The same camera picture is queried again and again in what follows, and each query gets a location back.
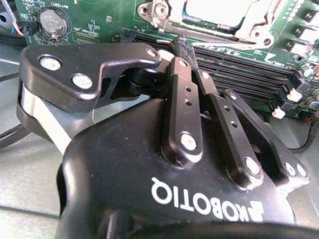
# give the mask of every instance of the motherboard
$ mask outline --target motherboard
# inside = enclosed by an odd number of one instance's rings
[[[28,45],[145,42],[184,35],[217,89],[257,110],[319,117],[319,0],[15,0],[39,25]]]

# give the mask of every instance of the robotiq logo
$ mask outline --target robotiq logo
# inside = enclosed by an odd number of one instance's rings
[[[250,201],[250,207],[240,206],[238,204],[233,204],[229,201],[221,201],[218,198],[206,197],[202,193],[195,193],[193,196],[189,196],[188,190],[183,189],[183,197],[180,202],[178,197],[179,188],[173,186],[173,190],[169,185],[161,182],[157,178],[152,178],[154,182],[152,186],[152,196],[159,204],[167,205],[173,200],[174,207],[180,208],[182,210],[194,212],[197,211],[202,215],[208,215],[212,213],[218,219],[227,219],[232,222],[242,221],[242,222],[262,222],[264,208],[263,204],[258,201]],[[158,189],[162,188],[166,191],[166,195],[160,197],[158,195]]]

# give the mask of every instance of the circuit board component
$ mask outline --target circuit board component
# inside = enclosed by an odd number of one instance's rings
[[[39,23],[43,32],[52,40],[58,40],[68,35],[72,29],[69,16],[62,9],[54,6],[49,6],[41,10]]]

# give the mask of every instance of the gray surface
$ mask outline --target gray surface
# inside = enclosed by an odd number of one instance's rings
[[[18,51],[0,46],[0,58],[18,60]],[[15,73],[17,66],[0,62],[0,76]],[[15,116],[17,79],[0,84],[0,132],[19,122]],[[117,103],[95,113],[96,121],[131,106]],[[308,125],[291,119],[272,119],[273,130],[288,147],[306,139]],[[299,225],[319,228],[319,137],[309,151],[299,155],[312,173],[310,185],[289,195]],[[59,213],[55,185],[62,156],[50,142],[31,134],[0,152],[0,238],[54,238]]]

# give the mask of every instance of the silver screw head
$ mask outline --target silver screw head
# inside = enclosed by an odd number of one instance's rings
[[[186,67],[186,63],[183,61],[183,60],[179,60],[179,64],[182,66],[182,67]]]
[[[285,163],[285,168],[286,168],[286,170],[289,172],[289,174],[290,174],[291,176],[295,176],[295,175],[296,175],[296,171],[295,171],[295,169],[293,168],[293,166],[291,166],[290,163]]]
[[[237,96],[234,93],[230,92],[229,95],[233,100],[237,99]]]
[[[168,14],[168,9],[163,3],[159,3],[155,7],[155,13],[158,17],[165,17]]]
[[[152,57],[156,57],[157,56],[157,54],[153,51],[153,50],[147,50],[147,53],[150,55],[150,56],[152,56]]]
[[[188,133],[181,134],[180,142],[186,149],[190,151],[193,151],[197,148],[196,140]]]
[[[40,58],[40,65],[50,71],[57,71],[61,68],[61,63],[54,57],[45,56]]]
[[[296,167],[297,167],[298,172],[301,174],[301,176],[303,176],[303,177],[307,176],[306,171],[304,170],[304,168],[302,168],[302,166],[300,164],[297,163]]]
[[[260,173],[259,165],[251,157],[245,157],[245,163],[246,163],[247,168],[253,174],[259,174]]]
[[[207,72],[202,72],[201,75],[205,78],[205,79],[209,79],[209,74]]]
[[[72,82],[77,87],[85,90],[91,88],[91,86],[93,85],[92,80],[88,76],[80,73],[72,76]]]

